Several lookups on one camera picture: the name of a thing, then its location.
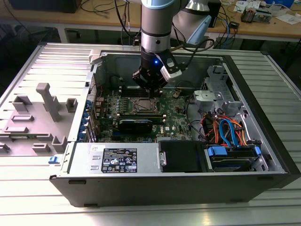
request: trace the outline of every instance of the white paper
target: white paper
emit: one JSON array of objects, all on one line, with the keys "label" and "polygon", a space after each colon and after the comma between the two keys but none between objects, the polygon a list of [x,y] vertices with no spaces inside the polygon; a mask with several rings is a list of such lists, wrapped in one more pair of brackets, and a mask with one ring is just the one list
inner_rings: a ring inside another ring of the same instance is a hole
[{"label": "white paper", "polygon": [[277,16],[276,18],[279,19],[279,20],[282,20],[282,21],[284,21],[288,24],[296,24],[296,23],[301,22],[300,17],[293,16],[293,15],[290,15],[290,14],[284,14],[282,16]]},{"label": "white paper", "polygon": [[237,1],[233,11],[243,13],[246,7],[259,9],[259,6],[260,1]]}]

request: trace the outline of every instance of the power supply label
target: power supply label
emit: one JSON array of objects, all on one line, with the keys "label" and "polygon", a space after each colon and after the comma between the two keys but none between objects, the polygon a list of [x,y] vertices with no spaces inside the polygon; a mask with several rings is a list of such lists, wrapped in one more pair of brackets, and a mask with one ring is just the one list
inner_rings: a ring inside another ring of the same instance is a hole
[{"label": "power supply label", "polygon": [[103,151],[103,173],[136,173],[136,148],[105,148]]}]

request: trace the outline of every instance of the aluminum extrusion table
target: aluminum extrusion table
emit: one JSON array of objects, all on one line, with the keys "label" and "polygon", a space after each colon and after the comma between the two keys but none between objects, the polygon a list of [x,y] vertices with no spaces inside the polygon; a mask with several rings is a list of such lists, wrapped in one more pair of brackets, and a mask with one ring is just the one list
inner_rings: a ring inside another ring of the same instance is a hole
[{"label": "aluminum extrusion table", "polygon": [[[0,129],[11,116],[17,94],[42,99],[37,83],[49,82],[61,101],[79,97],[92,49],[106,45],[38,46],[0,98]],[[208,50],[230,55],[301,170],[301,92],[270,56],[260,52]],[[59,165],[47,156],[0,157],[1,225],[301,225],[301,179],[284,189],[268,190],[249,203],[176,206],[76,208],[49,182]]]}]

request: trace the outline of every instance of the black box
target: black box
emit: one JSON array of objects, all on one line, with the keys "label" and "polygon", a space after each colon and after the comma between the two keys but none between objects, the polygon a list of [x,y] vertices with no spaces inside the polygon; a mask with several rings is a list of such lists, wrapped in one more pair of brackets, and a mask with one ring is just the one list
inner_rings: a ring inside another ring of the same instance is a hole
[{"label": "black box", "polygon": [[214,27],[215,26],[215,22],[217,20],[218,17],[218,13],[220,11],[221,8],[221,1],[220,0],[209,0],[208,1],[208,7],[210,9],[210,16],[211,16],[211,22],[209,27]]},{"label": "black box", "polygon": [[75,13],[81,0],[9,0],[14,9]]}]

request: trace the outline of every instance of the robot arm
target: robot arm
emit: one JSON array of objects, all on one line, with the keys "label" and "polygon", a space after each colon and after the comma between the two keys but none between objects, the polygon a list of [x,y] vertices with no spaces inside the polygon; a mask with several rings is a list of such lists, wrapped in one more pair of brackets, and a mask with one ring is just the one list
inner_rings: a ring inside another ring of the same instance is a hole
[{"label": "robot arm", "polygon": [[141,65],[133,80],[150,96],[186,69],[177,63],[170,48],[173,23],[188,43],[198,44],[211,17],[208,0],[141,0]]}]

